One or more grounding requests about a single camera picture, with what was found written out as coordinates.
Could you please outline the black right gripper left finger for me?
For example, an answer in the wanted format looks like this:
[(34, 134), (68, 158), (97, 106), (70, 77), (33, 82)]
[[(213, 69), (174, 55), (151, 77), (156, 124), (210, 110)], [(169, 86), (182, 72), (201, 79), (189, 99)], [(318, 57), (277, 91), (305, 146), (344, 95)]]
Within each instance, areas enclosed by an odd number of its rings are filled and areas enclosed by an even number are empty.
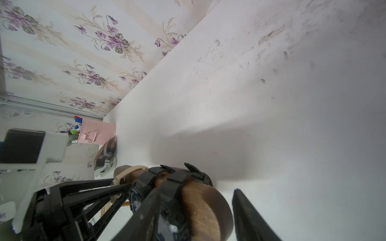
[(160, 192), (155, 188), (112, 241), (156, 241), (160, 204)]

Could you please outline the beige strap watch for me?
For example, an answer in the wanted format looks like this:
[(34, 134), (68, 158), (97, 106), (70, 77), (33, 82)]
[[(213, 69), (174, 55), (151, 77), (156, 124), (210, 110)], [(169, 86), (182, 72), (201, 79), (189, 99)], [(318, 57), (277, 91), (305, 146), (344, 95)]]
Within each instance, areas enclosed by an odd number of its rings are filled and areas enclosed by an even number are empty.
[(130, 189), (133, 183), (140, 177), (140, 175), (146, 172), (149, 168), (143, 165), (137, 166), (129, 166), (123, 165), (117, 167), (113, 173), (113, 180), (111, 182), (111, 186), (119, 186), (119, 185), (128, 185), (128, 191), (126, 193), (130, 193)]

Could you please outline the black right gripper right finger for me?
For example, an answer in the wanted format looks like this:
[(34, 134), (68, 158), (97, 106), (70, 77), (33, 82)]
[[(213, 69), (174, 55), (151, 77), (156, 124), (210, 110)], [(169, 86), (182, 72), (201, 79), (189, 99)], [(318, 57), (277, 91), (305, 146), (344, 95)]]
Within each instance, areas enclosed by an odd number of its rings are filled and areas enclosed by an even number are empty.
[(238, 241), (281, 241), (240, 189), (234, 190), (232, 207)]

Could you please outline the brown wooden watch stand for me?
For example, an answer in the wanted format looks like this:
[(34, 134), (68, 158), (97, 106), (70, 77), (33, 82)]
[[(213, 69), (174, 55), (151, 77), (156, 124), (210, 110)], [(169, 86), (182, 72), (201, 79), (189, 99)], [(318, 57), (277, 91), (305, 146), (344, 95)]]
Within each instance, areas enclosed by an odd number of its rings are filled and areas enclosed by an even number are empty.
[[(175, 171), (186, 169), (172, 167)], [(155, 181), (155, 188), (164, 182), (169, 173), (162, 173)], [(210, 185), (188, 181), (182, 196), (191, 228), (190, 241), (226, 241), (233, 231), (233, 216), (224, 196)]]

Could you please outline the black digital watch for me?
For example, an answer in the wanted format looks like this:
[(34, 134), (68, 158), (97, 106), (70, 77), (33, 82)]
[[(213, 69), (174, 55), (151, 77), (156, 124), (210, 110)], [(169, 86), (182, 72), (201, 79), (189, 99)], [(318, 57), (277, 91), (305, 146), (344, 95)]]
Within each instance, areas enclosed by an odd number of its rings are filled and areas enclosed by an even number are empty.
[(159, 186), (161, 204), (158, 220), (158, 241), (190, 241), (191, 228), (185, 207), (182, 189), (188, 181), (212, 186), (210, 177), (192, 164), (186, 169), (175, 171)]
[(171, 167), (161, 165), (160, 167), (152, 167), (142, 173), (140, 177), (132, 184), (129, 195), (130, 209), (135, 213), (155, 187), (155, 181), (162, 173), (172, 174), (175, 170)]

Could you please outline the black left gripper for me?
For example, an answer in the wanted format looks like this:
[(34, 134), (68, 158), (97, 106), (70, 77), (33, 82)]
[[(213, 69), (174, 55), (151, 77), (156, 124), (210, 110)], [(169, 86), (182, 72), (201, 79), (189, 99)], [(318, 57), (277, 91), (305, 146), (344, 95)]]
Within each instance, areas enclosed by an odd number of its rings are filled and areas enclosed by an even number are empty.
[(112, 179), (69, 181), (34, 193), (22, 241), (96, 241), (129, 196)]

